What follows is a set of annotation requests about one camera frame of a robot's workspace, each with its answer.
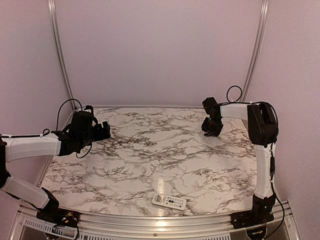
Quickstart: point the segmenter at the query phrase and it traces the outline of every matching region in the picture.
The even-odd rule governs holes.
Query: marble tabletop
[[[61,207],[159,217],[252,207],[256,155],[241,120],[223,118],[213,137],[201,130],[203,109],[97,108],[95,116],[109,122],[111,138],[85,158],[54,157],[42,182]],[[186,199],[186,209],[153,205],[156,192]]]

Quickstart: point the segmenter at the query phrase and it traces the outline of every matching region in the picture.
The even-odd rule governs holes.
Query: wall
[[[41,133],[56,126],[67,99],[54,48],[48,3],[43,0],[1,2],[0,133]],[[60,122],[70,114],[65,107]],[[11,174],[35,183],[48,157],[7,164]],[[8,239],[19,201],[0,192],[1,240]]]
[[[200,107],[243,85],[260,0],[57,0],[75,96],[98,106]]]
[[[302,240],[320,234],[320,3],[271,0],[248,101],[279,116],[276,187],[288,199]]]

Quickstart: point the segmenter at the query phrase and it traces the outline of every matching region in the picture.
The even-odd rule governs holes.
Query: vent
[[[53,225],[50,225],[49,223],[46,223],[46,222],[41,222],[41,221],[26,217],[24,219],[24,225],[41,232],[53,234],[52,233]],[[55,234],[53,235],[62,236],[66,239],[73,240],[76,234],[77,234],[77,230],[63,229],[63,230],[56,230]],[[226,234],[212,235],[212,236],[206,236],[206,237],[190,237],[190,238],[178,238],[178,239],[179,240],[231,240],[231,237],[229,233],[226,233]],[[85,233],[80,231],[78,240],[137,240],[137,238],[112,237],[112,236]]]

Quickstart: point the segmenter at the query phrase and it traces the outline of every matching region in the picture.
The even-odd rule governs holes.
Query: vertical metal rail
[[[57,12],[56,12],[56,1],[55,0],[48,0],[48,7],[49,7],[49,14],[50,14],[50,21],[51,21],[51,27],[53,31],[53,39],[55,43],[55,50],[58,57],[58,62],[61,70],[62,80],[64,83],[65,91],[67,94],[67,97],[69,99],[73,99],[74,95],[71,90],[71,85],[68,77],[68,72],[65,64],[64,55],[62,52],[62,46],[61,46],[61,40],[59,35],[59,28],[58,28],[58,19],[57,19]],[[76,109],[76,105],[74,101],[70,101],[70,106],[72,110]]]
[[[266,30],[266,23],[267,23],[267,15],[268,15],[268,8],[269,8],[269,0],[262,0],[261,4],[261,12],[259,17],[259,24],[258,24],[258,30],[256,34],[255,44],[253,53],[251,56],[251,62],[250,66],[246,75],[244,87],[243,87],[243,94],[240,99],[240,102],[244,102],[247,99],[249,89],[252,83],[252,79],[255,73],[255,68],[258,60],[258,56],[261,50],[261,46],[263,43],[265,30]]]

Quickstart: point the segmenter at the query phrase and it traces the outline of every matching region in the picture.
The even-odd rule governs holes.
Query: white wall
[[[271,0],[248,101],[279,116],[276,186],[288,199],[302,240],[320,235],[320,3]]]
[[[200,107],[246,79],[260,0],[57,0],[74,95],[99,106]]]
[[[60,104],[67,99],[55,52],[48,3],[1,2],[0,133],[34,134],[54,129]],[[70,113],[67,105],[60,122]],[[7,164],[9,172],[35,183],[48,157]],[[0,239],[8,239],[19,201],[0,192]]]

